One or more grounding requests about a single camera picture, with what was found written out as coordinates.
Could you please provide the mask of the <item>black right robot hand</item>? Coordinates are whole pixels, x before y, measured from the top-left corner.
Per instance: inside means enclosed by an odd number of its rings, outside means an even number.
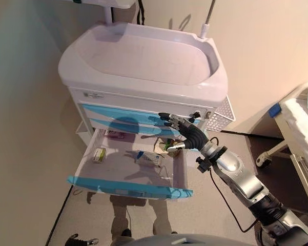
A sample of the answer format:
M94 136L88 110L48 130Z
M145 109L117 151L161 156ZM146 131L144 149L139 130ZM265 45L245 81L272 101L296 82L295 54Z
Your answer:
M209 141L206 135L196 125L189 120L169 113L158 113L161 120L165 120L165 125L177 130L185 140L176 143L167 148L168 152L175 152L183 149L197 149L200 151L202 147Z

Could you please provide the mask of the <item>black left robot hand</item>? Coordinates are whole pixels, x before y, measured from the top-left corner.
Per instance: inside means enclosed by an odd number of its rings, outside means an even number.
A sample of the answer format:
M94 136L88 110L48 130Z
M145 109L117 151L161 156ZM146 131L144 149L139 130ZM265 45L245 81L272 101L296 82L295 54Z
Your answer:
M97 245L98 243L99 240L97 238L82 240L78 239L78 234L73 234L67 239L67 241L65 242L65 246L90 246Z

